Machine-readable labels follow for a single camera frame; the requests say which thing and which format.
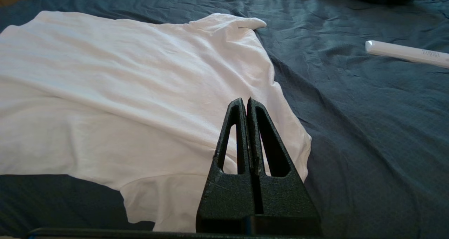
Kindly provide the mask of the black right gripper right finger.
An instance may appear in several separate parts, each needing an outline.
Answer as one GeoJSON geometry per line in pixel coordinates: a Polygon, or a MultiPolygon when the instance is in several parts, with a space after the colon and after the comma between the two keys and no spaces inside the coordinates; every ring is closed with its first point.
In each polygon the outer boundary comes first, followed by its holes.
{"type": "Polygon", "coordinates": [[[246,233],[269,236],[321,236],[320,217],[262,103],[249,98],[247,124],[255,214],[246,233]]]}

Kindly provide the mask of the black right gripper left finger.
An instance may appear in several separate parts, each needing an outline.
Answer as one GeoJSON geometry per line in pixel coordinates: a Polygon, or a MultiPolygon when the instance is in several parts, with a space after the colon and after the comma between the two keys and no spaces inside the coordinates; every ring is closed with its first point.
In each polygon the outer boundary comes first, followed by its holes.
{"type": "Polygon", "coordinates": [[[197,233],[245,233],[245,219],[255,213],[249,169],[246,109],[241,98],[227,108],[196,214],[197,233]],[[232,126],[237,134],[237,173],[224,172],[232,126]]]}

